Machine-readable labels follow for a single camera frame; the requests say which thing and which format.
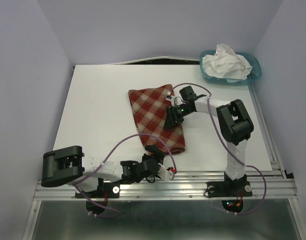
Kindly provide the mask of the red checked skirt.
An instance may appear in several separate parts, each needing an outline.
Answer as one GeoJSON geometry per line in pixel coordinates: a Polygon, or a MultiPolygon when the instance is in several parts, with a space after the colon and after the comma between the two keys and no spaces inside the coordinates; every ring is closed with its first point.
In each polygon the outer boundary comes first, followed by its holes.
{"type": "Polygon", "coordinates": [[[172,87],[166,84],[156,88],[130,89],[128,97],[136,129],[142,134],[140,140],[143,146],[156,145],[166,154],[166,148],[169,148],[176,155],[185,151],[183,128],[178,125],[169,130],[163,129],[166,107],[171,104],[166,97],[172,87]]]}

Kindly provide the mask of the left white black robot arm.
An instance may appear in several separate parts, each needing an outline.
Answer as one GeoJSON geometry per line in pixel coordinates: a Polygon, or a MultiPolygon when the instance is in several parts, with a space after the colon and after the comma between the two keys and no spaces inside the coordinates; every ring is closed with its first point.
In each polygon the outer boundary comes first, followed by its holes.
{"type": "Polygon", "coordinates": [[[171,171],[163,166],[165,154],[156,145],[149,145],[142,161],[101,162],[85,156],[81,146],[71,146],[43,155],[41,186],[54,188],[62,185],[77,185],[80,189],[99,197],[104,192],[104,184],[98,179],[111,183],[130,185],[153,177],[164,181],[173,178],[171,171]]]}

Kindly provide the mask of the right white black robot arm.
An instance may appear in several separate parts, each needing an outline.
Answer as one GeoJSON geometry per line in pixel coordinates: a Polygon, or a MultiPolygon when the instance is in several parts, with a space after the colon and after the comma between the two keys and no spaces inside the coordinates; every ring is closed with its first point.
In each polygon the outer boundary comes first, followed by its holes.
{"type": "Polygon", "coordinates": [[[205,196],[208,198],[231,197],[235,194],[251,196],[250,183],[245,171],[246,147],[253,122],[240,99],[223,101],[213,99],[211,94],[197,95],[189,85],[180,90],[181,104],[177,104],[176,96],[167,92],[166,100],[170,106],[166,108],[166,120],[163,128],[171,130],[184,121],[184,117],[192,113],[205,113],[211,118],[215,132],[227,151],[227,164],[223,181],[207,182],[205,196]]]}

